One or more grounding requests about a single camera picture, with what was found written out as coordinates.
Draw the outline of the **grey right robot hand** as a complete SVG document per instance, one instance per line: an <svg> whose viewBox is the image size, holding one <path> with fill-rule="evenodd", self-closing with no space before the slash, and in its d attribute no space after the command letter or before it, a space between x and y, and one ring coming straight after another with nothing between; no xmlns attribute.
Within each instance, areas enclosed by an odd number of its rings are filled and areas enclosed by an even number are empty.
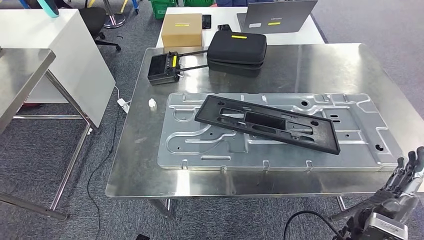
<svg viewBox="0 0 424 240"><path fill-rule="evenodd" d="M397 167L385 185L362 205L356 213L365 220L372 212L405 223L418 204L417 191L424 181L424 147L397 159Z"/></svg>

